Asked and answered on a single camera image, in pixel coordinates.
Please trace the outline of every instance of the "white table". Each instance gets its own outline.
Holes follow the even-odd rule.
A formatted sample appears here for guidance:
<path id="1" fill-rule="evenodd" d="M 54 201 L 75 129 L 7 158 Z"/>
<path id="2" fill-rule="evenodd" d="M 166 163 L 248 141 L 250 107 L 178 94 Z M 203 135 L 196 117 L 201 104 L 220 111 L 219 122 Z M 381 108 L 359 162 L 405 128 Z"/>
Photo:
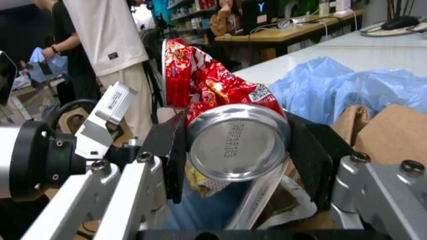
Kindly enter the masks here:
<path id="1" fill-rule="evenodd" d="M 427 77 L 427 38 L 422 34 L 364 37 L 358 31 L 245 68 L 235 74 L 251 83 L 271 85 L 296 65 L 326 56 L 358 72 L 405 69 L 419 77 Z"/>

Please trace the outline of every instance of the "hand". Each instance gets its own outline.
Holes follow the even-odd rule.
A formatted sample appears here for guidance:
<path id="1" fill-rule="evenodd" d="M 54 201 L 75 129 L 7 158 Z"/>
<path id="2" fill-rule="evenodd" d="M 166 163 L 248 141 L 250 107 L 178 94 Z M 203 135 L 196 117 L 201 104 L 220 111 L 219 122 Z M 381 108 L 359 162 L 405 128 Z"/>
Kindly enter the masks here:
<path id="1" fill-rule="evenodd" d="M 55 52 L 51 47 L 47 47 L 43 49 L 41 52 L 46 60 L 50 60 L 53 56 L 55 56 Z"/>
<path id="2" fill-rule="evenodd" d="M 220 12 L 227 12 L 229 13 L 231 11 L 230 6 L 228 6 L 227 4 L 225 4 L 221 10 L 219 10 Z"/>

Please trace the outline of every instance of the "label sticker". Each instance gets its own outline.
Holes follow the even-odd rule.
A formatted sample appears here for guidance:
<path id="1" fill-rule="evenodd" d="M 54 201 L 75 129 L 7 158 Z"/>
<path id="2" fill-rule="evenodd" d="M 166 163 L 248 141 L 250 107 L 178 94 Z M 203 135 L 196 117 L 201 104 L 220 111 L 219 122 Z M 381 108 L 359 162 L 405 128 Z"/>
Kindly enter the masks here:
<path id="1" fill-rule="evenodd" d="M 119 99 L 122 97 L 122 95 L 123 94 L 119 91 L 116 91 L 114 93 L 114 95 L 111 98 L 111 101 L 109 102 L 109 104 L 107 106 L 109 110 L 112 110 L 117 106 L 117 104 L 119 103 Z"/>
<path id="2" fill-rule="evenodd" d="M 266 87 L 264 84 L 258 84 L 255 90 L 249 94 L 249 98 L 252 102 L 259 102 L 270 94 L 272 93 L 268 87 Z"/>
<path id="3" fill-rule="evenodd" d="M 257 24 L 262 24 L 265 22 L 267 22 L 267 14 L 256 17 L 256 23 Z"/>
<path id="4" fill-rule="evenodd" d="M 110 60 L 116 59 L 118 57 L 119 57 L 119 55 L 117 54 L 117 52 L 113 52 L 113 53 L 108 54 L 108 58 Z"/>

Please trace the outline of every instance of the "khaki pants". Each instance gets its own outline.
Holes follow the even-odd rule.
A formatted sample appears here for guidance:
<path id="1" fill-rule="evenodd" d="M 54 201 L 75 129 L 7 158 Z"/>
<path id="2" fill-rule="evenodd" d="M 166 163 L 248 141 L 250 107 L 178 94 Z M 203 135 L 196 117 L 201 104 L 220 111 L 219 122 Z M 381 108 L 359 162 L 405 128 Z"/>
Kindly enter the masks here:
<path id="1" fill-rule="evenodd" d="M 151 121 L 151 91 L 142 63 L 98 78 L 106 88 L 119 81 L 138 92 L 135 101 L 124 114 L 124 119 L 133 135 L 137 136 L 139 140 L 145 140 L 153 123 Z"/>

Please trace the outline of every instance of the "silver metal arm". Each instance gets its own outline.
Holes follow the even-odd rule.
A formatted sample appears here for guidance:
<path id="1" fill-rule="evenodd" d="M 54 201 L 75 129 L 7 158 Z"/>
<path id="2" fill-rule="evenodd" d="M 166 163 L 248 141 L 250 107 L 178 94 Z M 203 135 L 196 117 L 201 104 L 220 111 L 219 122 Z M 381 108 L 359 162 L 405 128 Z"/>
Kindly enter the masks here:
<path id="1" fill-rule="evenodd" d="M 370 163 L 357 152 L 341 159 L 332 191 L 331 215 L 344 229 L 363 229 L 362 218 L 393 239 L 427 236 L 427 175 L 422 164 Z"/>
<path id="2" fill-rule="evenodd" d="M 119 168 L 105 160 L 70 176 L 22 239 L 73 239 L 81 223 L 102 217 L 119 178 Z"/>
<path id="3" fill-rule="evenodd" d="M 162 161 L 145 152 L 124 168 L 95 239 L 134 239 L 140 230 L 159 229 L 165 217 Z"/>

